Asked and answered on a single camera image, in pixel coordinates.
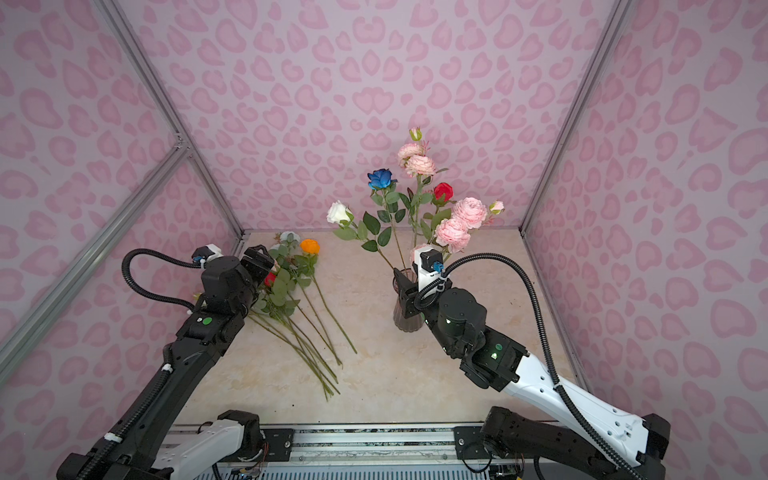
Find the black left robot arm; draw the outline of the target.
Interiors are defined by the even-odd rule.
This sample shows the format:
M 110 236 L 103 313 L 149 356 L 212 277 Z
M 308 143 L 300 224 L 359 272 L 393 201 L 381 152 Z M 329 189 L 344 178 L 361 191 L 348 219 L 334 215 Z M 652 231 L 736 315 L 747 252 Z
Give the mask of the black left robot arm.
M 198 300 L 141 287 L 131 273 L 131 263 L 138 256 L 200 270 L 203 291 Z M 230 411 L 212 424 L 210 433 L 172 450 L 165 459 L 158 457 L 178 414 L 244 327 L 257 290 L 274 264 L 263 245 L 247 248 L 240 257 L 222 256 L 208 245 L 198 248 L 189 262 L 148 248 L 129 251 L 121 264 L 126 284 L 144 298 L 184 307 L 188 317 L 175 339 L 163 347 L 161 366 L 127 412 L 88 453 L 69 454 L 57 478 L 194 478 L 235 453 L 256 456 L 264 443 L 258 416 Z

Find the light blue flower spray stem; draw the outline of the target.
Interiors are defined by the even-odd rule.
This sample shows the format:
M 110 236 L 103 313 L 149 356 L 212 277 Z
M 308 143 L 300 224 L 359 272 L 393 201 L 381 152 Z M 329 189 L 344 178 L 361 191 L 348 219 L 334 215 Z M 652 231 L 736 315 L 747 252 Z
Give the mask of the light blue flower spray stem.
M 300 251 L 301 237 L 294 231 L 283 231 L 274 237 L 274 243 L 268 248 L 278 265 L 290 261 Z

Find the pink rose spray stem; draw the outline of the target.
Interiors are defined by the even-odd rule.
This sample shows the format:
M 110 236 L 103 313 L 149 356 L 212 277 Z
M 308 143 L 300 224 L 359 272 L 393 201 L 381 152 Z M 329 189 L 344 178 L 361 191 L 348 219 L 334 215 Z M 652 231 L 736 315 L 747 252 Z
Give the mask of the pink rose spray stem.
M 441 173 L 435 161 L 429 155 L 429 142 L 424 138 L 419 127 L 411 127 L 408 140 L 397 152 L 397 160 L 406 176 L 413 181 L 400 192 L 401 205 L 405 208 L 405 220 L 412 230 L 411 243 L 415 246 L 419 240 L 425 241 L 419 228 L 424 214 L 435 213 L 431 204 L 433 190 L 439 183 L 435 176 Z

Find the red rose stem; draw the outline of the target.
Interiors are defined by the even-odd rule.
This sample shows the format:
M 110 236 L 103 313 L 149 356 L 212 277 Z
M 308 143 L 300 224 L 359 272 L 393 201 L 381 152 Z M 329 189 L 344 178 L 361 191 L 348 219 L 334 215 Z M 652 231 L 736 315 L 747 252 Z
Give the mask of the red rose stem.
M 435 207 L 435 215 L 440 213 L 453 199 L 454 189 L 445 182 L 437 184 L 433 190 L 433 199 L 431 204 Z

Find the pink orange mixed flower stem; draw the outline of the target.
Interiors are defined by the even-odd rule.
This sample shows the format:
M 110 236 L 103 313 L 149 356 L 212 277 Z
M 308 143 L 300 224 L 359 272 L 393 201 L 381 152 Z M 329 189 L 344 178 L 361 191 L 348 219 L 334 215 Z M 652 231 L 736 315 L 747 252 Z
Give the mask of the pink orange mixed flower stem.
M 469 244 L 472 232 L 489 223 L 490 218 L 505 211 L 505 204 L 496 200 L 485 205 L 474 197 L 466 197 L 451 204 L 450 208 L 438 208 L 435 213 L 424 214 L 419 222 L 422 236 L 428 244 L 436 245 L 444 253 L 463 251 Z

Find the orange rose stem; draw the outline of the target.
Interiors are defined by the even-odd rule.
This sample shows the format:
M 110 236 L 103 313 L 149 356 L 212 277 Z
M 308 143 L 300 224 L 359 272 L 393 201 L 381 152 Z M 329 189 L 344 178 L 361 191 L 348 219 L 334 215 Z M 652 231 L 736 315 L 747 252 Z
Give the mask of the orange rose stem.
M 320 253 L 320 244 L 311 238 L 306 238 L 304 240 L 301 240 L 299 242 L 299 247 L 302 251 L 302 254 L 300 257 L 305 261 L 306 263 L 306 274 L 311 279 L 312 284 L 317 289 L 319 298 L 327 311 L 328 315 L 331 317 L 331 319 L 334 321 L 335 325 L 347 341 L 348 345 L 352 349 L 352 351 L 357 354 L 358 350 L 356 349 L 352 339 L 344 329 L 342 323 L 339 321 L 337 316 L 335 315 L 334 311 L 332 310 L 330 304 L 328 303 L 326 296 L 323 292 L 322 287 L 320 286 L 320 283 L 318 281 L 317 273 L 316 273 L 316 267 L 319 262 L 319 253 Z

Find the blue rose stem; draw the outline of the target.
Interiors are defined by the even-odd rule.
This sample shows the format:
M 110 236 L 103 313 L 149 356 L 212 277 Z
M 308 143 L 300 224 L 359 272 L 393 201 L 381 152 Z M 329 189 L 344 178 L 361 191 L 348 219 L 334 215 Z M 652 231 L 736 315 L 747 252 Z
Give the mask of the blue rose stem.
M 389 224 L 390 237 L 395 241 L 402 267 L 406 268 L 407 262 L 397 233 L 397 225 L 405 218 L 405 208 L 401 206 L 400 193 L 397 191 L 397 180 L 389 169 L 384 168 L 368 173 L 367 177 L 370 197 L 378 206 L 377 216 L 381 222 Z

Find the purple ribbed glass vase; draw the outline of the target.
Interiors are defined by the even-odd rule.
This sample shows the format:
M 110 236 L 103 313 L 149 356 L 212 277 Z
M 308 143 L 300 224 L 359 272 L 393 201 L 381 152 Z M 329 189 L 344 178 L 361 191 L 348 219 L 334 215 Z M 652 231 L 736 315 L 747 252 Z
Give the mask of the purple ribbed glass vase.
M 418 331 L 424 320 L 412 302 L 418 293 L 418 278 L 412 268 L 401 269 L 394 274 L 393 289 L 397 295 L 393 310 L 395 326 L 406 333 Z

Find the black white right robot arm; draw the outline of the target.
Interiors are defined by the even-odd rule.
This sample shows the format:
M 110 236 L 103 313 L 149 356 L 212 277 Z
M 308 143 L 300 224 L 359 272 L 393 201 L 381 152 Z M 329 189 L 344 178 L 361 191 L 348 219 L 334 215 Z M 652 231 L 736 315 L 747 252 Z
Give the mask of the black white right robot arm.
M 511 268 L 528 293 L 544 356 L 488 326 L 487 310 L 450 276 L 473 261 L 496 261 Z M 613 406 L 557 372 L 542 309 L 532 281 L 512 259 L 496 253 L 472 254 L 449 265 L 432 247 L 417 250 L 415 279 L 393 272 L 401 308 L 424 321 L 444 351 L 475 386 L 493 389 L 536 407 L 550 422 L 532 421 L 494 407 L 481 429 L 491 457 L 523 456 L 538 464 L 549 459 L 594 479 L 662 479 L 671 426 L 656 414 L 638 416 Z

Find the white rose stem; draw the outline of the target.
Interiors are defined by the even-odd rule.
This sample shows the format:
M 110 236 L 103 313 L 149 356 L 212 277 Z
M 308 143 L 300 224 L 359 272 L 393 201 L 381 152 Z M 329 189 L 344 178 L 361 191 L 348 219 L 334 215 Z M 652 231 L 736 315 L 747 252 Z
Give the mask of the white rose stem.
M 368 212 L 357 219 L 353 212 L 343 202 L 334 201 L 328 208 L 326 221 L 335 227 L 334 234 L 344 241 L 356 241 L 360 247 L 371 253 L 377 253 L 390 269 L 395 265 L 384 253 L 384 248 L 391 240 L 393 229 Z

